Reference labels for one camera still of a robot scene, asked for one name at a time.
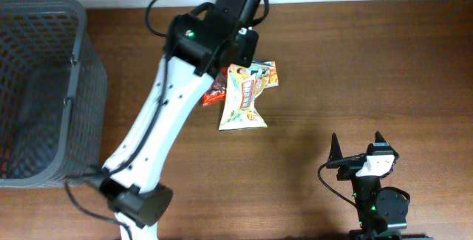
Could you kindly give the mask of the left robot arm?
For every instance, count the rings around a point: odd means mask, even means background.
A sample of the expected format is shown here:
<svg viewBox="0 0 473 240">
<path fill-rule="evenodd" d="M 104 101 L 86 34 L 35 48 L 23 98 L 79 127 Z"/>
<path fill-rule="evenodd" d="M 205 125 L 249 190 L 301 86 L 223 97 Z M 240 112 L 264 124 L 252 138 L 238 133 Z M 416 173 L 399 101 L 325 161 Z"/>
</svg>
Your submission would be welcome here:
<svg viewBox="0 0 473 240">
<path fill-rule="evenodd" d="M 122 239 L 156 239 L 173 192 L 160 184 L 166 157 L 194 106 L 220 70 L 248 67 L 259 38 L 254 27 L 268 0 L 216 0 L 171 21 L 153 87 L 128 134 L 87 178 L 107 200 Z"/>
</svg>

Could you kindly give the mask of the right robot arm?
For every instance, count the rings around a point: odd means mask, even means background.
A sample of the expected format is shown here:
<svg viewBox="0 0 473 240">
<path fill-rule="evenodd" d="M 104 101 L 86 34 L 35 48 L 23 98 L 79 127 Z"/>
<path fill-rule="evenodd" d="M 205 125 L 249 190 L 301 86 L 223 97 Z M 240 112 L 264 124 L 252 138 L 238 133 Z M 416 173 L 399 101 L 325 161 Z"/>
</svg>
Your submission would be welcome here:
<svg viewBox="0 0 473 240">
<path fill-rule="evenodd" d="M 338 138 L 332 135 L 329 157 L 321 168 L 336 169 L 338 181 L 352 184 L 354 200 L 329 189 L 357 211 L 360 228 L 348 233 L 350 239 L 402 238 L 401 231 L 407 227 L 410 195 L 399 188 L 381 186 L 381 180 L 393 172 L 398 158 L 398 153 L 378 131 L 366 152 L 350 157 L 342 155 Z"/>
</svg>

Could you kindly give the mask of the red snack bag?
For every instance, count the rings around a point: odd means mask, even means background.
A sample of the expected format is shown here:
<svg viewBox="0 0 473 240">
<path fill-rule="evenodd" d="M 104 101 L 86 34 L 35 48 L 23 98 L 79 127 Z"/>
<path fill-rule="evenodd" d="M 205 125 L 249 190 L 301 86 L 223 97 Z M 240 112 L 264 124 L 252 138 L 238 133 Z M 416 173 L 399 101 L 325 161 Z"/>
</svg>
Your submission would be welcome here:
<svg viewBox="0 0 473 240">
<path fill-rule="evenodd" d="M 203 95 L 203 106 L 209 106 L 225 99 L 227 78 L 228 69 L 222 68 L 220 73 L 215 77 L 210 89 Z"/>
</svg>

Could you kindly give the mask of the yellow wet wipes pack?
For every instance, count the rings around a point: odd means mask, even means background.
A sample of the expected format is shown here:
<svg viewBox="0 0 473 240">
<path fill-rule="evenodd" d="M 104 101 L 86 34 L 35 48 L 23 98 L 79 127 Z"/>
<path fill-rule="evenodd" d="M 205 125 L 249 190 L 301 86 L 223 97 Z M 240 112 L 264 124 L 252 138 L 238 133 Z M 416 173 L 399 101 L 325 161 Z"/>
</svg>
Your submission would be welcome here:
<svg viewBox="0 0 473 240">
<path fill-rule="evenodd" d="M 268 82 L 269 66 L 265 62 L 253 61 L 249 67 L 236 64 L 228 67 L 220 131 L 268 127 L 255 108 L 255 100 Z"/>
</svg>

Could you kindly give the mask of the orange tissue pack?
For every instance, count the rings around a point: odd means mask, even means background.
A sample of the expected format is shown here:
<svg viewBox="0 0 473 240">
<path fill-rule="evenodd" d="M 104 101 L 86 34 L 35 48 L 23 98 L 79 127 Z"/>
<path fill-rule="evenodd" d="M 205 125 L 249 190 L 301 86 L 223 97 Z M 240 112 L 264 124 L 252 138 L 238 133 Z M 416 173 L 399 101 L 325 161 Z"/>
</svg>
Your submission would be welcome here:
<svg viewBox="0 0 473 240">
<path fill-rule="evenodd" d="M 269 66 L 269 76 L 268 82 L 266 83 L 266 88 L 276 87 L 279 85 L 279 78 L 276 71 L 276 62 L 275 61 L 266 61 L 265 62 Z"/>
</svg>

